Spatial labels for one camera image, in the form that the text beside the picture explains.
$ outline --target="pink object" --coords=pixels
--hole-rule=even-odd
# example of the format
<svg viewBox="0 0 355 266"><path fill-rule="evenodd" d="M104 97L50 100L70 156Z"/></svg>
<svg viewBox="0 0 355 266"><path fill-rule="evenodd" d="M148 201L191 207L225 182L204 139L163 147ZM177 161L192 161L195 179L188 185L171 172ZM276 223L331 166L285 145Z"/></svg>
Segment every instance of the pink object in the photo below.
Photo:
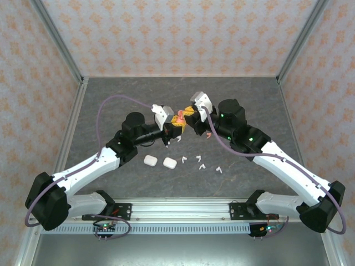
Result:
<svg viewBox="0 0 355 266"><path fill-rule="evenodd" d="M182 114L182 110L177 112L178 118L176 119L177 123L185 123L184 115Z"/></svg>

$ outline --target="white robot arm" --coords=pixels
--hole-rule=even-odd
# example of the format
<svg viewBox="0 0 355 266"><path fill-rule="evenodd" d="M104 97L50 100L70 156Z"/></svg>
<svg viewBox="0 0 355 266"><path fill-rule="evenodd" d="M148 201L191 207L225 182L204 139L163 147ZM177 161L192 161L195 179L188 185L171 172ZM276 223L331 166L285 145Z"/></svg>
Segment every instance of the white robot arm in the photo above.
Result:
<svg viewBox="0 0 355 266"><path fill-rule="evenodd" d="M315 175L290 158L264 132L248 125L245 109L236 99L220 102L218 113L203 92L196 93L191 102L192 106L185 110L192 108L194 111L185 112L185 120L196 134L202 135L206 130L213 132L224 148L267 169L298 194L273 195L257 190L246 202L249 214L256 217L258 213L276 213L300 218L316 232L322 233L327 229L342 203L344 185L338 181L330 184ZM231 149L219 137L229 140Z"/></svg>
<svg viewBox="0 0 355 266"><path fill-rule="evenodd" d="M177 116L170 107L153 105L152 112L155 113L153 124L147 125L143 114L131 112L122 129L100 152L63 172L52 176L43 172L35 178L25 206L44 229L52 230L68 217L111 214L114 201L104 191L75 194L96 178L129 162L138 153L138 145L156 139L168 145L169 140L182 134L184 127L172 122Z"/></svg>

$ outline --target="gray surface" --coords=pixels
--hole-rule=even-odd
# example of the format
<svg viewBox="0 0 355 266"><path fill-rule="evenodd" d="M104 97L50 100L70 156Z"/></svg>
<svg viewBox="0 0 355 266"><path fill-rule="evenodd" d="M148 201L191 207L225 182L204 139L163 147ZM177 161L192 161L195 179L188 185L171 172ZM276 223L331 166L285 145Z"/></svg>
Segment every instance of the gray surface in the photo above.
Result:
<svg viewBox="0 0 355 266"><path fill-rule="evenodd" d="M327 266L318 233L290 224L279 236L253 241L248 235L128 235L98 241L86 235L42 235L33 266Z"/></svg>
<svg viewBox="0 0 355 266"><path fill-rule="evenodd" d="M125 94L147 104L164 104L177 112L190 105L196 91L204 91L212 103L236 98L246 109L248 123L276 141L280 148L299 161L295 141L275 78L90 78L80 111L66 167L71 167L97 152L95 118L101 102L113 94ZM153 113L124 99L107 103L102 113L100 132L103 143L121 129L128 113L142 112L147 123ZM146 155L158 158L155 167L143 164ZM205 170L195 158L202 156ZM181 163L182 156L188 158ZM163 166L165 157L178 161L176 169ZM215 171L220 166L223 174ZM162 141L149 148L140 147L138 155L122 168L99 177L79 193L105 190L113 198L122 197L238 197L247 198L256 189L294 195L277 177L245 158L231 155L215 139L195 135L188 127L182 140L172 140L169 148Z"/></svg>

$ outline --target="metal frame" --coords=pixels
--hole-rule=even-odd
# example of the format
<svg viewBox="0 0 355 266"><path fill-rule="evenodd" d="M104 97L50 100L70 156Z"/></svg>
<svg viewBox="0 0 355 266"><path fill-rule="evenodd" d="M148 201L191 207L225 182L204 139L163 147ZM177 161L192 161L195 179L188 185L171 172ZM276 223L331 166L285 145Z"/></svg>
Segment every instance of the metal frame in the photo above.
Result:
<svg viewBox="0 0 355 266"><path fill-rule="evenodd" d="M231 220L229 203L246 202L235 198L122 198L117 203L131 203L130 223L250 223L264 220ZM64 223L92 223L80 217L68 218ZM289 222L300 222L290 219Z"/></svg>
<svg viewBox="0 0 355 266"><path fill-rule="evenodd" d="M49 35L52 37L53 42L56 44L59 52L61 53L64 61L69 67L70 72L72 73L74 79L77 82L81 82L83 80L83 77L80 73L80 70L75 63L72 55L69 52L69 49L65 45L64 40L59 34L58 29L56 28L53 20L51 19L47 9L45 8L45 5L43 4L42 0L29 0L33 6L33 8L36 10L38 16L42 20L45 28L47 29L47 32Z"/></svg>
<svg viewBox="0 0 355 266"><path fill-rule="evenodd" d="M154 235L174 235L174 234L250 234L249 223L130 223L130 235L133 234L154 234ZM102 237L108 234L122 234L127 231L125 223L114 225L111 229L100 232ZM42 234L88 234L95 232L96 227L88 223L66 223L61 224L51 231L43 231Z"/></svg>
<svg viewBox="0 0 355 266"><path fill-rule="evenodd" d="M329 0L318 0L318 2L316 3L310 17L308 18L306 24L303 26L295 44L293 45L290 53L288 54L288 57L287 57L286 61L284 62L279 75L276 76L277 82L279 84L286 77L287 72L289 71L292 64L295 62L298 54L300 53L308 36L312 32L312 29L315 27L318 19L322 15L323 10L325 9L328 2L329 2Z"/></svg>
<svg viewBox="0 0 355 266"><path fill-rule="evenodd" d="M32 264L42 230L43 228L40 226L26 229L15 266L29 266Z"/></svg>
<svg viewBox="0 0 355 266"><path fill-rule="evenodd" d="M53 173L61 172L65 169L65 164L67 163L67 158L69 155L70 146L72 144L75 127L78 122L80 109L84 100L84 95L87 89L88 79L84 79L82 83L79 83L77 88L77 94L73 101L73 106L68 118L67 129L62 140L62 145L60 147L58 157L53 169Z"/></svg>
<svg viewBox="0 0 355 266"><path fill-rule="evenodd" d="M295 133L295 128L293 127L291 116L290 116L290 113L288 112L288 107L287 107L285 96L284 96L283 91L282 91L281 84L278 85L278 90L279 90L279 92L281 94L283 105L284 105L285 110L286 110L287 120L288 120L288 123L289 123L290 128L291 128L293 140L295 141L295 144L296 144L296 150L297 150L298 157L300 159L300 164L302 166L305 166L305 162L303 161L302 154L301 154L301 149L300 149L300 146L298 145L298 141L297 141L297 137L296 137L296 133Z"/></svg>
<svg viewBox="0 0 355 266"><path fill-rule="evenodd" d="M351 265L350 261L347 261L347 256L341 247L340 238L340 236L335 235L330 231L325 231L322 234L324 248L331 266Z"/></svg>

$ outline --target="patterned wallpaper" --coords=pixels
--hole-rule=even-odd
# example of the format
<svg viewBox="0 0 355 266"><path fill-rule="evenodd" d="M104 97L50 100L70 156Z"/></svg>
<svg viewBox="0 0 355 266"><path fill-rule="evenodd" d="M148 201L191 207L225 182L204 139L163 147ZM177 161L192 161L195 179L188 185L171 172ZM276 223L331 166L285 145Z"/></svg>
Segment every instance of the patterned wallpaper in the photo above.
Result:
<svg viewBox="0 0 355 266"><path fill-rule="evenodd" d="M0 1L0 265L13 265L24 201L53 171L77 84L29 0Z"/></svg>
<svg viewBox="0 0 355 266"><path fill-rule="evenodd" d="M282 87L307 166L329 181L346 185L343 209L348 231L341 241L355 262L353 0L329 2Z"/></svg>
<svg viewBox="0 0 355 266"><path fill-rule="evenodd" d="M44 0L84 76L276 76L316 0Z"/></svg>

